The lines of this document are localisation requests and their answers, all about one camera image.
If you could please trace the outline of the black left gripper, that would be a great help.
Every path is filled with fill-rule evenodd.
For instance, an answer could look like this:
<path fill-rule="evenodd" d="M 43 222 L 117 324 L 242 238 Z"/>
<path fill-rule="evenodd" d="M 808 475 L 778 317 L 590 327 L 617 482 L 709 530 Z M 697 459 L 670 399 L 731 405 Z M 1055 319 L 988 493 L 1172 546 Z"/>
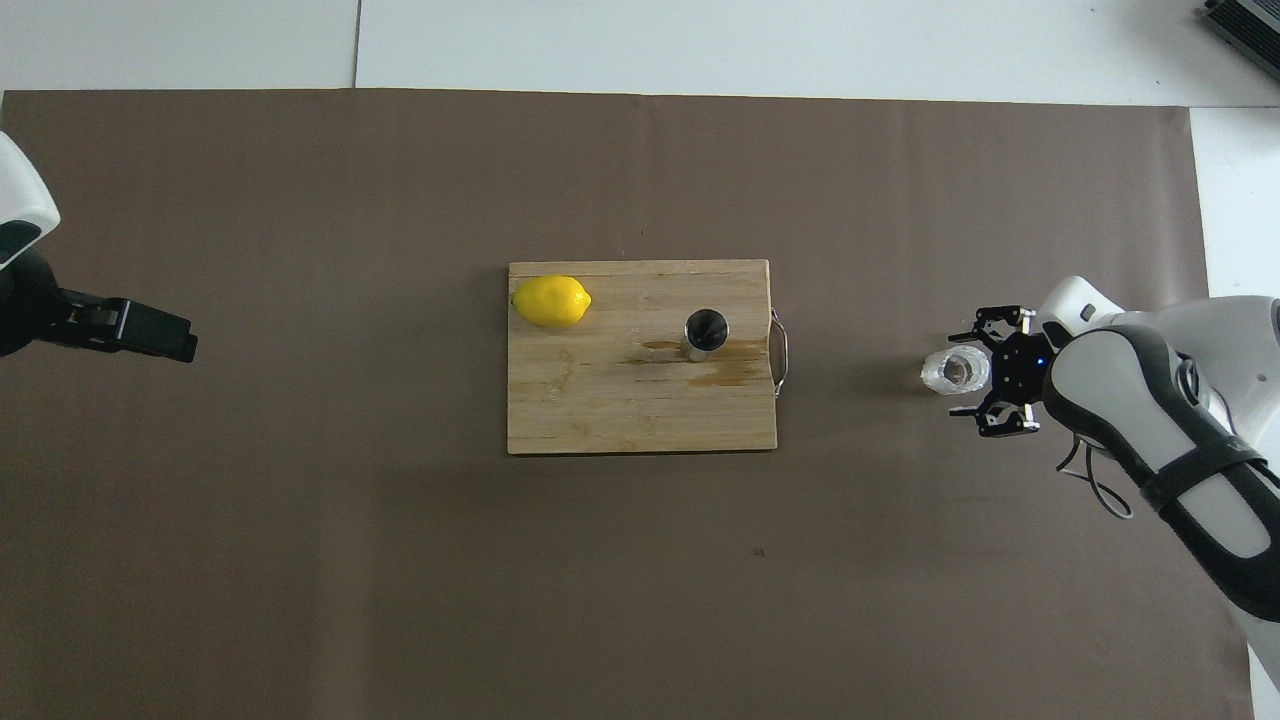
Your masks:
<path fill-rule="evenodd" d="M 196 357 L 198 337 L 191 320 L 132 299 L 61 291 L 49 261 L 35 250 L 3 270 L 1 291 L 3 357 L 36 341 L 55 341 L 59 322 L 60 341 L 69 347 L 178 363 Z"/>

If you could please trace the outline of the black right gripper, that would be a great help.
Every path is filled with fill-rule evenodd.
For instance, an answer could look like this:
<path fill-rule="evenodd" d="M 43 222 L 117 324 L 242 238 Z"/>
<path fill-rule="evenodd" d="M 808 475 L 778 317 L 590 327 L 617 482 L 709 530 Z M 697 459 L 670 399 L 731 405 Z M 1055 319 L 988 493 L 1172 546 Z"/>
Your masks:
<path fill-rule="evenodd" d="M 948 409 L 950 416 L 973 419 L 980 438 L 1024 436 L 1041 429 L 1034 406 L 1043 400 L 1051 343 L 1044 333 L 1030 333 L 1036 315 L 1036 310 L 1020 305 L 978 307 L 966 331 L 947 336 L 955 345 L 989 346 L 989 393 L 978 405 Z"/>

